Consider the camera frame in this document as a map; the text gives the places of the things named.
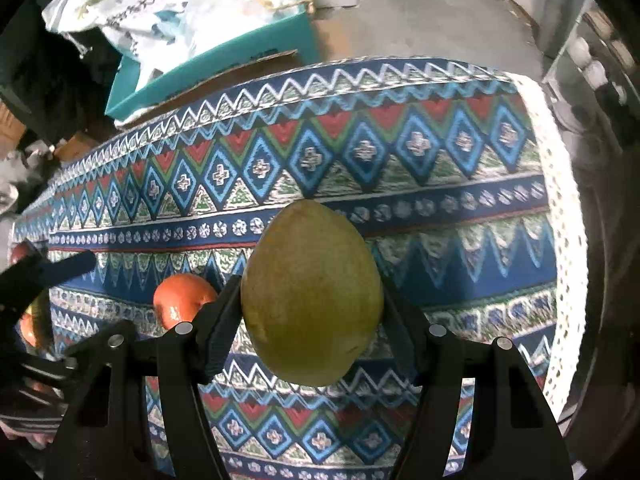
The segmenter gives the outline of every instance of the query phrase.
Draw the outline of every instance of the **floor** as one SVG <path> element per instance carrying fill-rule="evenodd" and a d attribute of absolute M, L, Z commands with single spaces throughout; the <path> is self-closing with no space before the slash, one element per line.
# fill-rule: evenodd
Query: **floor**
<path fill-rule="evenodd" d="M 360 0 L 319 16 L 342 27 L 354 57 L 447 57 L 542 78 L 531 28 L 502 0 Z"/>

